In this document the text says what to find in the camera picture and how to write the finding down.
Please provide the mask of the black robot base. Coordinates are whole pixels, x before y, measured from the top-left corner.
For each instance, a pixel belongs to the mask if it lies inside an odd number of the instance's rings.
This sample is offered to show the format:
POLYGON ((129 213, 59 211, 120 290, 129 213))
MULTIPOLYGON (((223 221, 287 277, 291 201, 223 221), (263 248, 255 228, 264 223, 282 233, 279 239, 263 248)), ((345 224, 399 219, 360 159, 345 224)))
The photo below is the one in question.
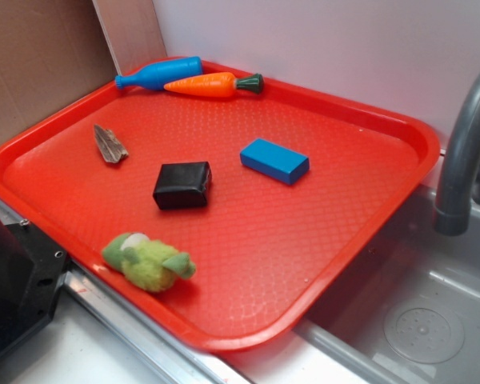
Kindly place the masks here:
POLYGON ((0 359, 52 321, 68 263, 35 224, 0 219, 0 359))

